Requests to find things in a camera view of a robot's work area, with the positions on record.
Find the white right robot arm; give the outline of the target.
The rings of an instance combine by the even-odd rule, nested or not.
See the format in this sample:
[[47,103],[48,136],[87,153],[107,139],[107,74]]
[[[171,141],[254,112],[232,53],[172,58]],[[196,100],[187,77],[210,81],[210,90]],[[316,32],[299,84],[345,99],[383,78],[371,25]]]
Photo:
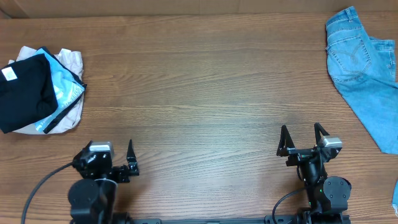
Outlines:
[[[314,124],[316,144],[307,149],[297,149],[285,125],[281,127],[280,141],[276,154],[286,157],[286,166],[295,167],[303,187],[283,196],[274,205],[272,213],[263,218],[222,218],[222,219],[185,219],[161,220],[140,219],[130,223],[159,224],[347,224],[351,195],[351,183],[342,177],[328,176],[325,163],[334,159],[342,150],[340,138],[330,136],[320,123]],[[306,192],[309,206],[300,208],[293,215],[277,215],[277,207],[287,198],[300,192]]]

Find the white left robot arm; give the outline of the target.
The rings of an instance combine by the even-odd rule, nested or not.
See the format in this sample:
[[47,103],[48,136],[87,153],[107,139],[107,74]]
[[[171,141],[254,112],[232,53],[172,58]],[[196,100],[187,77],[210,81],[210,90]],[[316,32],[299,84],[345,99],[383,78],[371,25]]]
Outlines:
[[129,224],[127,212],[115,213],[118,185],[129,183],[129,168],[113,166],[114,150],[111,142],[90,141],[72,160],[82,179],[68,192],[72,223]]

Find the black t-shirt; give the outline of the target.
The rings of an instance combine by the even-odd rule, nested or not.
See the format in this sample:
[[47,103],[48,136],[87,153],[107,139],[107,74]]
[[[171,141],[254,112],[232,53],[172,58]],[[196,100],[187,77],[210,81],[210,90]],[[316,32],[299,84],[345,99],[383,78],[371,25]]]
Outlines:
[[44,54],[1,69],[1,131],[6,134],[53,114],[58,108]]

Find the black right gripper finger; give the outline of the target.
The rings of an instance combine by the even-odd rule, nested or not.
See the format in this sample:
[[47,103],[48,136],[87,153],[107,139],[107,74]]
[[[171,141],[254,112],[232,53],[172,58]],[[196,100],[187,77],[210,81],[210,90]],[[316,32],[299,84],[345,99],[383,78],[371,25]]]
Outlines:
[[330,137],[329,133],[320,123],[314,124],[315,140],[317,145],[326,145],[326,140]]
[[280,157],[287,157],[295,150],[294,142],[289,134],[286,125],[281,127],[280,141],[277,148],[276,155]]

